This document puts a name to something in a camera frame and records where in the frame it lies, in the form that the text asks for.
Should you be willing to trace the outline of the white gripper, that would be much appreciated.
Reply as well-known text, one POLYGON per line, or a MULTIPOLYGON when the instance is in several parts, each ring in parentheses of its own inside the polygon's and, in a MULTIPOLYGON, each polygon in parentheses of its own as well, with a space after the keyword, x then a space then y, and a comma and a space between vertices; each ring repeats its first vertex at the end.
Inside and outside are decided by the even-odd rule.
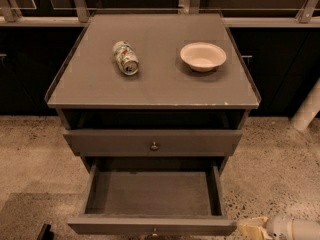
POLYGON ((251 240, 268 240, 269 236, 273 240, 293 240, 292 224, 290 216, 277 215, 269 220, 267 217, 240 219, 237 229, 251 240))

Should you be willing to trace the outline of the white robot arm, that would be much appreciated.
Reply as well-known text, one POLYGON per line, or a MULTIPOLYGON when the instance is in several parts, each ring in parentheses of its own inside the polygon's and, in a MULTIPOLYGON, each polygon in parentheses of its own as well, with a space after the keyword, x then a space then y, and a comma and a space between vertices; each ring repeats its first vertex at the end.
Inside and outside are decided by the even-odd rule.
POLYGON ((237 229, 251 240, 320 240, 320 223, 287 215, 241 219, 237 229))

